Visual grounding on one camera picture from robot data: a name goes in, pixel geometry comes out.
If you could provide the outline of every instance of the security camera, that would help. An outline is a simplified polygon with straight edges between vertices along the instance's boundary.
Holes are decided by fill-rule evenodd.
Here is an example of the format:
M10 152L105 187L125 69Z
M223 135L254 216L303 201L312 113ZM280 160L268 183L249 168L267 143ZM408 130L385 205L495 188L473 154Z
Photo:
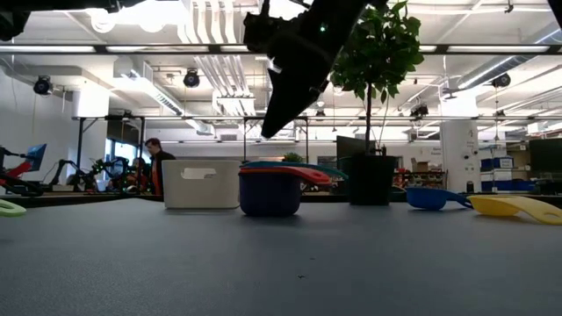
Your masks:
M50 96L53 94L53 84L51 77L48 75L40 75L37 82L33 85L33 92L40 96Z
M199 75L195 68L187 69L187 75L184 77L184 84L187 88L196 88L199 86Z

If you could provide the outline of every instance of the monitor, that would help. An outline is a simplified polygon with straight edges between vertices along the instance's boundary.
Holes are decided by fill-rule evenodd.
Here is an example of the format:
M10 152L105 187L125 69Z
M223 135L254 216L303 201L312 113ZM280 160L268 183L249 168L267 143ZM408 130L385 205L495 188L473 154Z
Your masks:
M562 139L530 140L529 151L531 170L562 171Z
M39 171L46 148L47 144L29 147L27 150L27 159L25 159L25 161L31 163L32 168L27 170L27 172Z

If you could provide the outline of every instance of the green leaves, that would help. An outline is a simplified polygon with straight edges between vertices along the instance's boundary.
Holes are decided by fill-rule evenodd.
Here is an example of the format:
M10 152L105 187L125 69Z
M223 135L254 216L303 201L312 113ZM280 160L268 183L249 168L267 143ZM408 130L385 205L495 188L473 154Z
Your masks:
M423 61L425 61L425 58L423 58L423 55L421 53L418 53L414 56L414 58L412 59L412 63L414 65L419 65L421 64Z
M336 59L332 83L353 90L362 100L376 98L377 91L383 103L395 97L406 74L424 61L418 39L421 22L401 16L405 11L407 1L396 3L388 11L365 10L363 22ZM367 83L373 87L371 96L365 95Z
M404 7L406 6L406 4L407 4L407 1L403 1L403 2L396 3L396 4L393 6L393 8L391 9L391 11L392 11L394 14L399 14L400 10L402 10L402 8L404 8Z
M365 90L355 90L355 96L360 97L362 100L365 100Z
M389 86L388 87L388 94L394 98L394 96L396 96L398 94L398 87L395 85Z
M380 94L380 102L383 104L386 101L387 97L388 97L388 92L386 92L386 90L383 90L383 93Z

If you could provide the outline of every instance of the table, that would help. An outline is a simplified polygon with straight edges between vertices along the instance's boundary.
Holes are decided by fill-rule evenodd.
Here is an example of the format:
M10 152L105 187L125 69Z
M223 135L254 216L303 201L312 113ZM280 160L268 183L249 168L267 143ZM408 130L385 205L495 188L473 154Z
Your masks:
M562 232L474 211L125 199L0 218L0 315L559 315Z

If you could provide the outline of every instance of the blue bowl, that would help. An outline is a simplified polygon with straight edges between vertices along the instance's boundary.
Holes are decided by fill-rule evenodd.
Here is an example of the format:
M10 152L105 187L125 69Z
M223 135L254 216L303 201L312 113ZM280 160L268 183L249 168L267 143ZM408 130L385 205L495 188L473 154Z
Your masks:
M249 216L291 216L300 207L300 177L282 173L248 173L240 177L240 207Z

